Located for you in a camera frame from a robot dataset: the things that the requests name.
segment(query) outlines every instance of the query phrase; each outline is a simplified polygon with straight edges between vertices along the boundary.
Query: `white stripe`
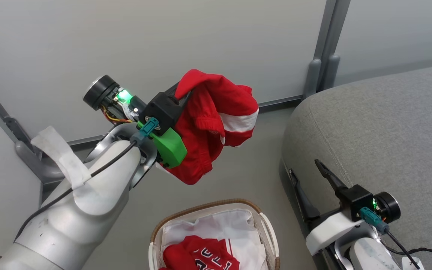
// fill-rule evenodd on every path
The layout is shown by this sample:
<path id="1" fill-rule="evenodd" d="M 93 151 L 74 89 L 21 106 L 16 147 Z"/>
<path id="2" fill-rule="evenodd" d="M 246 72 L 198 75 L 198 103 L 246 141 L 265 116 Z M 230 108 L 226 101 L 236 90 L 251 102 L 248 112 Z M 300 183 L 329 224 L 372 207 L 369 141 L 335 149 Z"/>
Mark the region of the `white stripe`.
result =
<path id="1" fill-rule="evenodd" d="M 228 252 L 228 254 L 231 254 L 231 256 L 233 256 L 233 253 L 231 252 L 231 244 L 228 241 L 228 239 L 225 239 L 226 242 L 226 251 Z"/>
<path id="2" fill-rule="evenodd" d="M 219 113 L 223 121 L 224 130 L 230 132 L 246 132 L 252 130 L 256 125 L 259 109 L 250 115 L 234 116 L 226 113 Z"/>

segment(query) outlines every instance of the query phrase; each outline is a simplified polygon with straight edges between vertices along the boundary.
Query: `red shirt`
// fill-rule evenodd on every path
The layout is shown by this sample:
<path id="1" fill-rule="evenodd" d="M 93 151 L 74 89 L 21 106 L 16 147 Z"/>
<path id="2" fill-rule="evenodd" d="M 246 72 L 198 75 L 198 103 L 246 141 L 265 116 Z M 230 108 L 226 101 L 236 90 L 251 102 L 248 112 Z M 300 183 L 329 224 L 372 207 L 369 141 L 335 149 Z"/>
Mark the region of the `red shirt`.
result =
<path id="1" fill-rule="evenodd" d="M 252 136 L 259 112 L 251 88 L 236 85 L 221 75 L 190 70 L 181 79 L 175 97 L 192 91 L 175 125 L 187 149 L 182 163 L 171 174 L 193 185 L 213 169 L 223 146 L 239 146 Z"/>
<path id="2" fill-rule="evenodd" d="M 240 263 L 230 253 L 223 239 L 187 236 L 163 252 L 167 268 L 159 270 L 239 270 Z"/>

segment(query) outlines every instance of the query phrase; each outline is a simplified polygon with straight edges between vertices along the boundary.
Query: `gray metal frame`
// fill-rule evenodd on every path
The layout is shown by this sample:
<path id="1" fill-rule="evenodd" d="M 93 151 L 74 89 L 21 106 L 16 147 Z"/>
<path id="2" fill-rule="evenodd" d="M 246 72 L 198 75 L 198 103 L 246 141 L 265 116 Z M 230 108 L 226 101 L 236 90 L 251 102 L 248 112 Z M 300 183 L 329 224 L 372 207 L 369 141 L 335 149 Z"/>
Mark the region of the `gray metal frame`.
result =
<path id="1" fill-rule="evenodd" d="M 287 108 L 295 108 L 301 103 L 302 95 L 287 97 L 285 99 L 277 99 L 273 101 L 259 103 L 259 113 L 267 113 L 269 111 L 282 110 Z"/>
<path id="2" fill-rule="evenodd" d="M 3 105 L 0 103 L 0 119 L 5 123 L 7 128 L 13 133 L 14 136 L 10 136 L 10 138 L 16 142 L 16 141 L 22 141 L 24 142 L 29 149 L 31 149 L 33 152 L 37 153 L 37 150 L 33 148 L 31 145 L 31 139 L 29 138 L 26 131 L 24 131 L 23 127 L 19 124 L 19 122 L 14 118 L 11 117 L 6 109 L 3 107 Z"/>
<path id="3" fill-rule="evenodd" d="M 334 86 L 341 59 L 335 51 L 350 1 L 326 1 L 314 57 L 307 69 L 303 99 Z"/>

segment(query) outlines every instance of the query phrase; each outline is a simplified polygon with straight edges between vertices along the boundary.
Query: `white tape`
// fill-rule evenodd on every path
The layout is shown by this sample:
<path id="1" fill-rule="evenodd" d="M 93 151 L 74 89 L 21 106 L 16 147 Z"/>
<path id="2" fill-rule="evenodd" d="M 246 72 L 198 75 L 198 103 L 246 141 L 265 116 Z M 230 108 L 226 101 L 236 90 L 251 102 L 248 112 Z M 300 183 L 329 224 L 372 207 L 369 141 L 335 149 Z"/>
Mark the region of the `white tape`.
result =
<path id="1" fill-rule="evenodd" d="M 71 147 L 56 130 L 49 126 L 31 140 L 31 144 L 45 152 L 61 169 L 74 190 L 91 178 L 91 173 L 72 152 Z"/>

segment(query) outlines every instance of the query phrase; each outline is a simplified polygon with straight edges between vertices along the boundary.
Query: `gray fabric upholstery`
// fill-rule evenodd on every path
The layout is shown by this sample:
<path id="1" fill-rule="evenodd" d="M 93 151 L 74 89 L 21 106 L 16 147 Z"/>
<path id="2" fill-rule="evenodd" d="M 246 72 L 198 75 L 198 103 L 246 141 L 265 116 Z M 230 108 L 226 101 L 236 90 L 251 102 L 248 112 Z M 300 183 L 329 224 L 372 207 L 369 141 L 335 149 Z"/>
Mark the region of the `gray fabric upholstery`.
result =
<path id="1" fill-rule="evenodd" d="M 347 185 L 391 193 L 402 211 L 391 231 L 407 249 L 432 248 L 432 68 L 341 85 L 295 109 L 283 160 L 326 212 L 338 200 L 314 159 Z M 432 254 L 415 256 L 432 270 Z"/>

